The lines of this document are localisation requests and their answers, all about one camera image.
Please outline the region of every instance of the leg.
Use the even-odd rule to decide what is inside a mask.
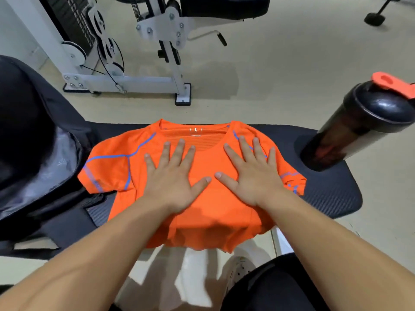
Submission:
[[[221,311],[327,310],[326,303],[294,253],[256,268],[225,296]]]

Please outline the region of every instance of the orange t-shirt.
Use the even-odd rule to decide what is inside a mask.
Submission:
[[[276,147],[266,135],[239,121],[182,125],[162,119],[97,144],[78,178],[90,193],[118,191],[108,218],[110,220],[143,195],[147,182],[144,154],[150,154],[157,166],[164,142],[171,142],[173,154],[179,139],[183,138],[186,141],[185,153],[191,145],[196,147],[189,172],[190,184],[205,176],[212,177],[212,182],[188,209],[164,221],[147,247],[166,244],[195,250],[220,248],[232,252],[243,241],[274,226],[265,211],[249,207],[214,177],[215,172],[221,171],[237,179],[237,171],[223,145],[228,143],[242,156],[238,141],[240,135],[245,136],[250,146],[253,138],[258,137],[265,155]],[[278,149],[276,154],[278,174],[284,186],[303,195],[306,179],[284,161]]]

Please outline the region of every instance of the finger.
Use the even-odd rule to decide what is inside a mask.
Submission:
[[[156,167],[154,165],[152,157],[149,154],[144,155],[144,160],[145,160],[146,165],[147,165],[147,177],[148,177],[149,175],[151,175],[156,170]]]
[[[179,142],[177,143],[177,147],[174,150],[173,155],[171,156],[169,165],[175,166],[175,167],[180,165],[181,159],[183,157],[184,143],[185,143],[184,139],[181,138]]]
[[[169,164],[169,160],[170,160],[170,142],[165,142],[157,168],[166,167]]]
[[[232,164],[236,167],[236,170],[239,170],[239,168],[243,165],[244,160],[236,154],[236,152],[228,144],[225,144],[223,148],[225,149],[229,159],[231,159]]]
[[[238,182],[232,179],[230,176],[224,174],[223,172],[216,172],[215,178],[219,180],[220,183],[225,185],[229,190],[236,194],[236,189],[238,187]]]
[[[270,165],[271,167],[277,169],[277,157],[276,157],[275,147],[272,147],[269,150],[269,154],[268,154],[268,165]]]
[[[251,149],[249,148],[248,143],[243,135],[239,137],[239,145],[241,146],[242,155],[246,162],[253,161],[255,156],[252,153]]]
[[[193,200],[195,200],[200,195],[200,193],[203,192],[203,190],[209,185],[211,181],[211,177],[204,177],[192,186],[190,190],[192,192]]]
[[[194,145],[190,146],[189,151],[187,152],[186,156],[182,160],[182,163],[180,164],[180,168],[183,169],[183,171],[186,172],[186,174],[189,173],[190,168],[192,167],[193,159],[195,157],[196,147]]]
[[[266,164],[267,159],[265,158],[265,155],[262,152],[261,144],[259,143],[259,138],[254,138],[254,140],[252,141],[252,145],[254,147],[254,155],[257,161]]]

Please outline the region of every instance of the black bottle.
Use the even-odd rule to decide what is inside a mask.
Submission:
[[[373,81],[361,83],[345,95],[300,157],[310,169],[323,171],[414,122],[415,99],[383,89]]]

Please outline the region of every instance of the hand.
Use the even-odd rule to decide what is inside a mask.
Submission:
[[[169,159],[170,142],[164,143],[157,168],[149,154],[144,157],[147,164],[147,184],[143,197],[154,199],[162,207],[167,207],[170,213],[180,213],[188,208],[212,180],[204,177],[190,186],[188,175],[196,149],[191,146],[182,161],[184,144],[184,140],[180,139]]]
[[[253,140],[254,152],[244,136],[240,136],[239,144],[245,160],[229,145],[224,146],[226,154],[238,171],[238,181],[222,172],[216,172],[215,177],[244,203],[266,208],[268,201],[276,193],[285,190],[277,173],[276,150],[271,148],[267,161],[258,138]]]

